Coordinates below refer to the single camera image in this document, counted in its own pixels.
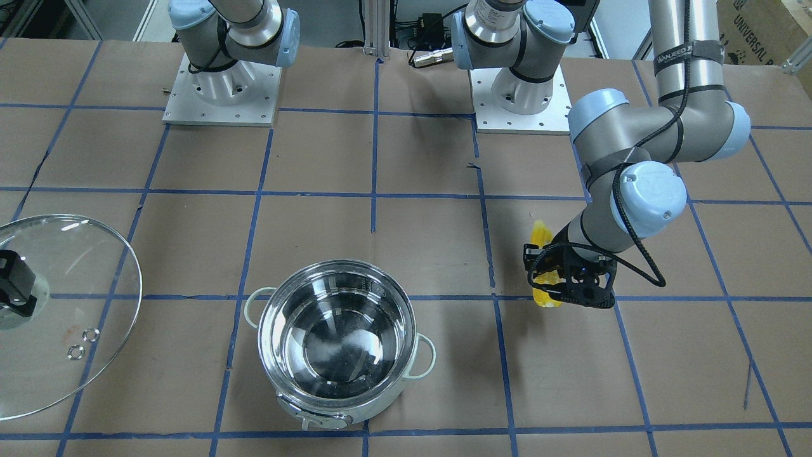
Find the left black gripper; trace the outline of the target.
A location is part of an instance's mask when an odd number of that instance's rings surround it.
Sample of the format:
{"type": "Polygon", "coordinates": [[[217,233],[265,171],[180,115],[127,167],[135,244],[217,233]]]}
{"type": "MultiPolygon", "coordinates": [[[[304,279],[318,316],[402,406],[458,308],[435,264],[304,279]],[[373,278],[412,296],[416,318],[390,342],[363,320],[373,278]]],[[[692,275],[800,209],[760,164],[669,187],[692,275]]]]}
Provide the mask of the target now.
{"type": "Polygon", "coordinates": [[[576,249],[591,251],[592,246],[572,242],[552,242],[542,248],[525,243],[523,262],[528,284],[548,292],[551,298],[562,303],[574,303],[583,307],[609,309],[617,304],[613,282],[617,275],[617,261],[599,257],[589,261],[576,249]],[[559,284],[536,284],[539,273],[556,271],[559,284]]]}

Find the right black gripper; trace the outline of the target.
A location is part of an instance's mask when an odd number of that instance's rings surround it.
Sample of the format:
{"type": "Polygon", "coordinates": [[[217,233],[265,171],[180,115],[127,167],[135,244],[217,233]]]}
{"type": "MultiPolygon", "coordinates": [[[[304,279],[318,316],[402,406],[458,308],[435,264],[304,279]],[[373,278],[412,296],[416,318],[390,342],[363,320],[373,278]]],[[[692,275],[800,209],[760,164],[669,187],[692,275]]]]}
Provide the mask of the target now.
{"type": "Polygon", "coordinates": [[[16,251],[1,251],[1,305],[6,315],[30,318],[37,298],[32,294],[37,275],[16,251]]]}

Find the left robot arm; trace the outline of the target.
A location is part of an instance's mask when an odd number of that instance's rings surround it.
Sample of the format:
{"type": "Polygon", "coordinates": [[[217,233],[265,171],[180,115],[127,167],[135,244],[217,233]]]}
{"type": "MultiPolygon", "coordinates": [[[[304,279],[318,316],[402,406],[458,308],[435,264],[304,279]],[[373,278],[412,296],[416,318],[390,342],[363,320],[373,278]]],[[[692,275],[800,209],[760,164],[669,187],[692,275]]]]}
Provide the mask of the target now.
{"type": "MultiPolygon", "coordinates": [[[[748,113],[724,92],[716,2],[650,1],[648,8],[658,101],[633,107],[606,88],[569,110],[591,202],[557,234],[534,224],[522,262],[540,307],[614,307],[619,264],[666,286],[642,241],[684,211],[687,191],[671,164],[728,158],[749,137],[748,113]]],[[[576,18],[557,1],[470,1],[450,32],[460,69],[498,69],[499,106],[535,115],[546,108],[576,18]]]]}

